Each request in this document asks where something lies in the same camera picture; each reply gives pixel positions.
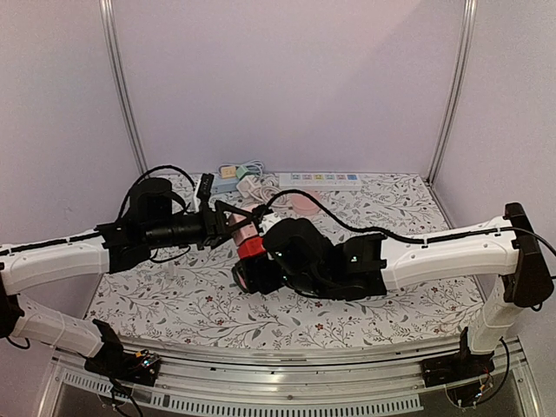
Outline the light pink cube socket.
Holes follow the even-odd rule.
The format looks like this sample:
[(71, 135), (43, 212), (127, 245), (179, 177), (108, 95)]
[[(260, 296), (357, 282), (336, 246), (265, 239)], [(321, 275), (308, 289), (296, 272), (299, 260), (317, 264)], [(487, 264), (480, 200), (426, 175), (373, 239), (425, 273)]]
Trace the light pink cube socket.
[[(236, 225), (236, 223), (242, 222), (245, 219), (246, 219), (246, 217), (244, 215), (230, 214), (228, 216), (228, 223), (229, 223), (230, 226), (233, 226), (233, 225)], [(232, 235), (232, 239), (233, 239), (236, 247), (238, 247), (246, 239), (248, 239), (250, 237), (253, 237), (253, 236), (259, 236), (259, 232), (258, 232), (256, 226), (251, 222), (251, 223), (237, 229), (231, 235)]]

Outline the red cube socket adapter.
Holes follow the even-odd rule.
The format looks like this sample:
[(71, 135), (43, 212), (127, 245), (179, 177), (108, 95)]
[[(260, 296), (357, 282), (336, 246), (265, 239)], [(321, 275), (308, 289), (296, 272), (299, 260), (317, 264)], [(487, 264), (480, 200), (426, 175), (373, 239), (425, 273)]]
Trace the red cube socket adapter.
[(267, 253), (263, 246), (263, 238), (261, 236), (253, 236), (242, 242), (237, 249), (240, 260), (253, 258)]

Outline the pink plug adapter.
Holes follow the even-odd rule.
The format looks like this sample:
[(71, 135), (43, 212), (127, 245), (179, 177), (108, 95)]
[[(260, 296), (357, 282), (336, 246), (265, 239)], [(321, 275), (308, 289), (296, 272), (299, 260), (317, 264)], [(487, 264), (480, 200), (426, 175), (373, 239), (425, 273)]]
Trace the pink plug adapter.
[(237, 262), (231, 269), (232, 277), (235, 285), (240, 289), (244, 289), (244, 284), (241, 275), (241, 264)]

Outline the dark green cube socket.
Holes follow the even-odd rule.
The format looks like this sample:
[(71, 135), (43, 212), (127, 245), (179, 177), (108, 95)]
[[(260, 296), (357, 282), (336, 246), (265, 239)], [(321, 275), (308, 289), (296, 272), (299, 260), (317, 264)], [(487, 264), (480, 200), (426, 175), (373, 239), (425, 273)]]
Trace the dark green cube socket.
[(281, 267), (266, 255), (238, 261), (247, 294), (268, 295), (284, 286)]

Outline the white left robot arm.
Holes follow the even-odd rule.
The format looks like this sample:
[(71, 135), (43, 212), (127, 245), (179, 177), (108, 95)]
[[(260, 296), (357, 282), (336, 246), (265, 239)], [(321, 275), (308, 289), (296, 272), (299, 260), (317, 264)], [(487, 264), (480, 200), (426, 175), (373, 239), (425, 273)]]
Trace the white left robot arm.
[(1, 336), (40, 341), (95, 361), (111, 377), (129, 370), (129, 358), (109, 324), (86, 321), (32, 301), (28, 288), (79, 276), (128, 271), (162, 248), (217, 248), (253, 216), (210, 201), (213, 175), (191, 181), (186, 203), (171, 181), (152, 170), (137, 178), (113, 222), (59, 239), (8, 245), (1, 251)]

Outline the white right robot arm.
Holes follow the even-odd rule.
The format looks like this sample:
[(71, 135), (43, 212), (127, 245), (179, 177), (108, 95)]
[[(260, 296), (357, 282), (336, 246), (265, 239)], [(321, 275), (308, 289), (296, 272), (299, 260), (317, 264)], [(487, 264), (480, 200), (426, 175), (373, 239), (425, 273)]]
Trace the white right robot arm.
[(525, 210), (508, 203), (503, 215), (468, 228), (412, 237), (378, 226), (338, 222), (354, 236), (334, 245), (306, 218), (282, 218), (270, 203), (254, 211), (254, 224), (282, 281), (300, 295), (355, 301), (420, 282), (463, 275), (495, 275), (481, 311), (464, 330), (449, 371), (468, 378), (483, 356), (525, 309), (539, 309), (555, 290), (543, 248), (549, 243), (531, 227)]

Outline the yellow cube socket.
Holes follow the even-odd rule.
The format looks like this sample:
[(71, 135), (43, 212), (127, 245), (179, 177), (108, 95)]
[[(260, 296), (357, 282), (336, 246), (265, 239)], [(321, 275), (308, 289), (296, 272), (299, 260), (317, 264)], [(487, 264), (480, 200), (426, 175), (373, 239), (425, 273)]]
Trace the yellow cube socket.
[(219, 167), (221, 179), (228, 180), (236, 178), (237, 167), (235, 165), (222, 165)]

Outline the green beige socket adapter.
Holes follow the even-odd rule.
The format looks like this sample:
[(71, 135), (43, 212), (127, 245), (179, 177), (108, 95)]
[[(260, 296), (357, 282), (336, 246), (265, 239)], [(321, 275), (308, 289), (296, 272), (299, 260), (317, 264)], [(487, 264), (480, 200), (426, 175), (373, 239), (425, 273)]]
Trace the green beige socket adapter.
[(260, 160), (250, 160), (243, 162), (235, 167), (235, 176), (238, 180), (243, 179), (247, 175), (253, 175), (261, 178), (264, 174), (265, 165)]

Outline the white colourful power strip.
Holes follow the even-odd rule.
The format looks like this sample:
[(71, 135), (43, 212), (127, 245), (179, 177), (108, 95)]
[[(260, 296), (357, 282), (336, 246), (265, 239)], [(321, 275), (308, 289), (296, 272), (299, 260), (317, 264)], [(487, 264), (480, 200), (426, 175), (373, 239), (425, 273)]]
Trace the white colourful power strip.
[(313, 191), (358, 191), (362, 179), (356, 174), (345, 173), (280, 173), (281, 189), (301, 189)]

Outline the floral table cloth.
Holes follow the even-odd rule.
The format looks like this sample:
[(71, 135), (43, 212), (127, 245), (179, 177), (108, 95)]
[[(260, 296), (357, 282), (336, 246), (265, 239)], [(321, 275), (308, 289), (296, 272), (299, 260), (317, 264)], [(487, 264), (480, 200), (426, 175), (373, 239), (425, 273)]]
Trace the floral table cloth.
[[(411, 174), (362, 174), (362, 188), (321, 194), (345, 223), (373, 224), (400, 235), (446, 230), (425, 183)], [(156, 259), (105, 275), (86, 311), (121, 336), (219, 348), (355, 348), (458, 336), (483, 304), (471, 276), (422, 282), (362, 301), (320, 301), (289, 288), (244, 294), (231, 269), (236, 246)]]

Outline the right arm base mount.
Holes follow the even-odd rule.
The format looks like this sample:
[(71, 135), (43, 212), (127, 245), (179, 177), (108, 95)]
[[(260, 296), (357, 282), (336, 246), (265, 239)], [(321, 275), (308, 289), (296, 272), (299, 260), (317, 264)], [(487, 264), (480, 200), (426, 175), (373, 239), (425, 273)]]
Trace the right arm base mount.
[(473, 354), (469, 342), (469, 330), (465, 327), (460, 334), (459, 350), (420, 362), (421, 376), (426, 387), (437, 387), (463, 381), (494, 370), (494, 351), (487, 354)]

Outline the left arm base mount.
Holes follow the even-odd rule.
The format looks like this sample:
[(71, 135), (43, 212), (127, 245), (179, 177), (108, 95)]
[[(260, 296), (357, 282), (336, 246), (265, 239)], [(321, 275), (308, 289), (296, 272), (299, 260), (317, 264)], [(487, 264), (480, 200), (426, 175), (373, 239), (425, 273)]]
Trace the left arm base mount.
[(97, 319), (92, 323), (100, 331), (103, 344), (94, 356), (86, 359), (84, 369), (109, 379), (153, 387), (162, 365), (160, 355), (148, 349), (126, 353), (108, 323)]

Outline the left aluminium corner post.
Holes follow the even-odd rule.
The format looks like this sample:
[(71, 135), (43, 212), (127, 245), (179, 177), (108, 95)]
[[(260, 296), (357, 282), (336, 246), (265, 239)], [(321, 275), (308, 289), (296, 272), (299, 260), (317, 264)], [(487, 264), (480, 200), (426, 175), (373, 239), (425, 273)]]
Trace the left aluminium corner post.
[(114, 2), (110, 0), (100, 0), (99, 9), (109, 64), (116, 89), (116, 98), (122, 112), (123, 124), (129, 140), (129, 146), (138, 173), (145, 174), (149, 169), (149, 165), (136, 123), (132, 102), (129, 97), (121, 49), (118, 42)]

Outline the aluminium corner post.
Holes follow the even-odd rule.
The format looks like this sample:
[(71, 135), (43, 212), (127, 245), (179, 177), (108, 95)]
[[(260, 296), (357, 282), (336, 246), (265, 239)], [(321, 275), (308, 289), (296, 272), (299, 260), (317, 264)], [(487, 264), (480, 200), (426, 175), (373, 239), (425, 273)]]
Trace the aluminium corner post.
[(440, 170), (447, 152), (453, 124), (456, 118), (461, 91), (463, 90), (467, 64), (473, 45), (473, 33), (477, 15), (477, 0), (466, 0), (463, 3), (463, 14), (458, 47), (456, 50), (453, 75), (447, 95), (447, 102), (441, 119), (437, 143), (429, 165), (426, 183), (433, 188), (440, 176)]
[(129, 140), (129, 146), (138, 173), (145, 174), (149, 169), (149, 165), (136, 123), (132, 102), (129, 97), (121, 49), (118, 42), (114, 2), (110, 0), (100, 0), (99, 9), (109, 64), (116, 89), (116, 98), (122, 112), (123, 124)]

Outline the right aluminium corner post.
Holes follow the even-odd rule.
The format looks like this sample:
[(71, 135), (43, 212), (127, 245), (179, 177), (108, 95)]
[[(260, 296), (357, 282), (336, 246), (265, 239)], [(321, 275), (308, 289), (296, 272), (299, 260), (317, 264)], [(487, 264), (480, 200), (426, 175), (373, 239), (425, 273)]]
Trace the right aluminium corner post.
[(456, 118), (461, 91), (463, 90), (467, 64), (473, 45), (473, 33), (477, 15), (477, 0), (466, 0), (463, 3), (463, 14), (458, 47), (456, 50), (453, 75), (447, 95), (447, 102), (441, 119), (437, 143), (429, 165), (426, 183), (433, 188), (440, 176), (440, 170), (447, 152), (453, 124)]

